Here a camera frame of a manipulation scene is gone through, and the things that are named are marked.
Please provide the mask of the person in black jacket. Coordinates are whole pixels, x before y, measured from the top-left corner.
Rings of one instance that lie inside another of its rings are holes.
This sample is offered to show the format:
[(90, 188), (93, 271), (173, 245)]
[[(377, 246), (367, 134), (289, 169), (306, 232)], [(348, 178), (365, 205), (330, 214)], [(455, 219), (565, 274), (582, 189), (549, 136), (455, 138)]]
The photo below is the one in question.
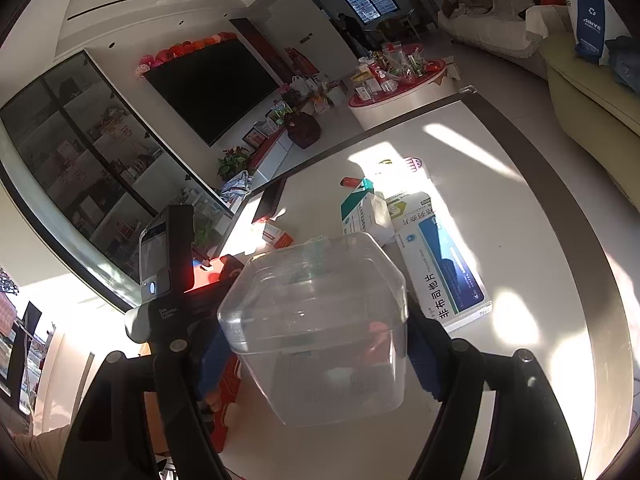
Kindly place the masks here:
[(344, 12), (337, 14), (337, 17), (344, 26), (345, 32), (347, 32), (349, 37), (352, 38), (352, 40), (354, 40), (361, 48), (362, 55), (368, 55), (372, 48), (369, 44), (367, 34), (360, 27), (356, 18), (353, 18)]

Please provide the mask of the round red-top coffee table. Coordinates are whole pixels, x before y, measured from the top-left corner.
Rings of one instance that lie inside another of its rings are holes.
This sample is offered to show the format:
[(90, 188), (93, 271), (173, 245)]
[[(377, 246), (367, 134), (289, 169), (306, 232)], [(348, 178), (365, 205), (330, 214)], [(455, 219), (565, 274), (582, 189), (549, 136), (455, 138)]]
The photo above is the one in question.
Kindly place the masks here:
[(451, 56), (427, 58), (423, 44), (388, 42), (359, 62), (348, 107), (363, 130), (451, 96), (461, 81)]

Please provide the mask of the dark red bag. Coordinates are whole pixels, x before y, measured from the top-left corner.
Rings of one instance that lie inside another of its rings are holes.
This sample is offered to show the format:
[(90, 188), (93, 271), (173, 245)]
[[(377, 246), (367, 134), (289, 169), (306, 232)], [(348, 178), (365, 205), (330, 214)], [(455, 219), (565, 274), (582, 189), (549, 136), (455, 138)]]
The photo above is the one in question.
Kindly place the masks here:
[(288, 138), (302, 150), (315, 144), (321, 136), (318, 122), (305, 112), (288, 113), (284, 116)]

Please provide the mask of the teal white medicine box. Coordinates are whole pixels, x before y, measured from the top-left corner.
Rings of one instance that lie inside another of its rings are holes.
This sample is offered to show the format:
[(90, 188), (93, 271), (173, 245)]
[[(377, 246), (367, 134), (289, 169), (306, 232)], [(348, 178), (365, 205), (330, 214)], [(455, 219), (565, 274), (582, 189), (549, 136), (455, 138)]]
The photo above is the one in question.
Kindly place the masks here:
[(376, 194), (367, 178), (361, 179), (341, 203), (341, 225), (344, 235), (367, 233), (381, 247), (395, 235), (386, 201)]

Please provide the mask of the black wall television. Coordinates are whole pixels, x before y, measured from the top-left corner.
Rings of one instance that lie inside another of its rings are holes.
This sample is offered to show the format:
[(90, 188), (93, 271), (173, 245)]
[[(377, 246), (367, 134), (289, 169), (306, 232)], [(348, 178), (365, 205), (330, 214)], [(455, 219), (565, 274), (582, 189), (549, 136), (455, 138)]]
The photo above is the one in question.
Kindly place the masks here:
[(174, 58), (145, 79), (207, 145), (278, 88), (236, 38)]

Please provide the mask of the red cardboard fruit box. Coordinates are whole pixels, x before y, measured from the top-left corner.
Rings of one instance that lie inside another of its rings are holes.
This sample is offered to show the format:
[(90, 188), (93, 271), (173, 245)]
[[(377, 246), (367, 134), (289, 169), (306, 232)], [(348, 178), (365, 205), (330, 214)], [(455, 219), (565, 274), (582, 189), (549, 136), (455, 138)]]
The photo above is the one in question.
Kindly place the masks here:
[(243, 269), (232, 256), (214, 259), (210, 266), (192, 266), (192, 287), (180, 287), (148, 303), (152, 352), (174, 342), (186, 343), (186, 388), (194, 394), (198, 414), (215, 451), (224, 449), (226, 416), (240, 388), (240, 361), (219, 327), (217, 311)]

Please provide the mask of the red white ointment box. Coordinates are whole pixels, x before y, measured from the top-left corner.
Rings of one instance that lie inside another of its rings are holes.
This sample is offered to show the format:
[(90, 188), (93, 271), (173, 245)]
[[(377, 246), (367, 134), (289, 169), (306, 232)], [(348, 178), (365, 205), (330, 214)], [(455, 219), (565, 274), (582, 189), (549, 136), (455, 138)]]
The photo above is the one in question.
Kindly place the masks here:
[(288, 232), (281, 230), (270, 221), (264, 222), (262, 240), (274, 249), (285, 248), (294, 244), (294, 238)]

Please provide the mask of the white blue shopping bag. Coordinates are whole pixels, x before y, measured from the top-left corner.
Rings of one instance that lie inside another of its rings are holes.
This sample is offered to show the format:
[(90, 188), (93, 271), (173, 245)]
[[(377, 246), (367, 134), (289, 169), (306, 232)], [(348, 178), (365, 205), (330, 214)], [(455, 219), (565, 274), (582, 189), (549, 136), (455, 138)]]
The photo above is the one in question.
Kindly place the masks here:
[(575, 50), (586, 61), (608, 64), (606, 43), (630, 32), (608, 0), (565, 0), (575, 38)]

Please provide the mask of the white blue-green medicine box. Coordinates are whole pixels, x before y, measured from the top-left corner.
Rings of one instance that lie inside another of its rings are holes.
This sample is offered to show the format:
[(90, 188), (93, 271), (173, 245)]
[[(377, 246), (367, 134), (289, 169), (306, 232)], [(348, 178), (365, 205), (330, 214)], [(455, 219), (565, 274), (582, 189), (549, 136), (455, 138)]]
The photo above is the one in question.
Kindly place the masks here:
[(434, 214), (402, 218), (396, 242), (427, 318), (451, 333), (492, 311), (482, 280)]

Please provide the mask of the blue denim clothes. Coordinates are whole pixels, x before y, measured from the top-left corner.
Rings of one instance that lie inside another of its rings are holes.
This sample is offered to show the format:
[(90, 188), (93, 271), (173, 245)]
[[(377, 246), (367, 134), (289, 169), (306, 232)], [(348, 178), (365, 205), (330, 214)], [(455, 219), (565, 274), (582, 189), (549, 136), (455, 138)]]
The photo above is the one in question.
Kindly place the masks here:
[(608, 47), (608, 65), (615, 80), (624, 87), (640, 93), (640, 49), (636, 40), (618, 36), (605, 41)]

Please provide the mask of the white covered long sofa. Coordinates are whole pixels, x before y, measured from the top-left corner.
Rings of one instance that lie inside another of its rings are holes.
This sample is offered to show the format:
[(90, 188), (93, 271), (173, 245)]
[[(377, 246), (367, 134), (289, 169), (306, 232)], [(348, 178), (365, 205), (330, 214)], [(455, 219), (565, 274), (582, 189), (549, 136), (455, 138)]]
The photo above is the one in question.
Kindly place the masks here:
[(444, 0), (438, 26), (452, 39), (504, 58), (544, 78), (538, 53), (548, 37), (570, 29), (565, 6), (534, 0)]

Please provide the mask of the potted green plant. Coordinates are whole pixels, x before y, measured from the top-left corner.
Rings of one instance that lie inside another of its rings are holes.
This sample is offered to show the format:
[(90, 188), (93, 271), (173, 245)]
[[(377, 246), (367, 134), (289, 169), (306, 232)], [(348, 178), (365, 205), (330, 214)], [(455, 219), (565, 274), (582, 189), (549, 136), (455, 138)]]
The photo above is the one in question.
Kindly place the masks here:
[(224, 182), (229, 181), (239, 172), (247, 170), (250, 163), (250, 152), (242, 146), (224, 150), (222, 157), (218, 159), (217, 174)]

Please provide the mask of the red lighter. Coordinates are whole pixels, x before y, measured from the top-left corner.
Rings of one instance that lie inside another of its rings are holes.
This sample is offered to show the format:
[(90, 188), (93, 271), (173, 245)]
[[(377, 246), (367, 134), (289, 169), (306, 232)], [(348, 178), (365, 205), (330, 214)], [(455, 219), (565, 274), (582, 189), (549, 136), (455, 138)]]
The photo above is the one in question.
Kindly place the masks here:
[(360, 183), (360, 180), (358, 178), (353, 178), (353, 177), (344, 177), (341, 182), (340, 185), (343, 188), (356, 188)]

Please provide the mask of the white yellow-green medicine box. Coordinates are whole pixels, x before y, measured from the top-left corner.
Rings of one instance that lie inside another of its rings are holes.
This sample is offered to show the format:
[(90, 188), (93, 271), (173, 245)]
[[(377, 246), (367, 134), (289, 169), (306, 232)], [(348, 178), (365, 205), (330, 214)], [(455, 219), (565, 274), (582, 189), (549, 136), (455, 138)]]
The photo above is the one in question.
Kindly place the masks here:
[(431, 196), (425, 192), (399, 193), (386, 200), (394, 226), (422, 221), (434, 214)]

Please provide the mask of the clear plastic container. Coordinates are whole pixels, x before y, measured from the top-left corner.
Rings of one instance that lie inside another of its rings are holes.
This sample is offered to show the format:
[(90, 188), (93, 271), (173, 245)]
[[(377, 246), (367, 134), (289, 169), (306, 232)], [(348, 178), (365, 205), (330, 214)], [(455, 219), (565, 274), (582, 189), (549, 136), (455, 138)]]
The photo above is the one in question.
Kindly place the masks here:
[(404, 400), (406, 281), (367, 233), (251, 258), (217, 316), (285, 425), (348, 422)]

